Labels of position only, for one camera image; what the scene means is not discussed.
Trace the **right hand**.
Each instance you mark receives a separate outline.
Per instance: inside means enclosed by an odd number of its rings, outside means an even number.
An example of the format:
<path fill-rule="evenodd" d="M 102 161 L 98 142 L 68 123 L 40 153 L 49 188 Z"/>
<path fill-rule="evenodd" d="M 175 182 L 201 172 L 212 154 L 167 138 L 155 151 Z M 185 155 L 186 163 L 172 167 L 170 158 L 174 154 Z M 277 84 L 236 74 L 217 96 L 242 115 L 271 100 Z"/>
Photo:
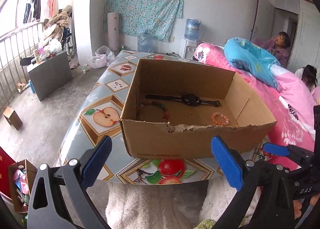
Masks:
<path fill-rule="evenodd" d="M 311 206 L 315 206 L 315 204 L 316 204 L 317 201 L 319 200 L 319 197 L 320 197 L 320 194 L 313 196 L 313 197 L 310 199 L 310 205 L 311 205 Z M 301 212 L 302 202 L 299 201 L 299 200 L 294 200 L 294 201 L 293 201 L 293 207 L 294 207 L 295 219 L 301 217 L 301 215 L 302 215 L 302 212 Z"/>

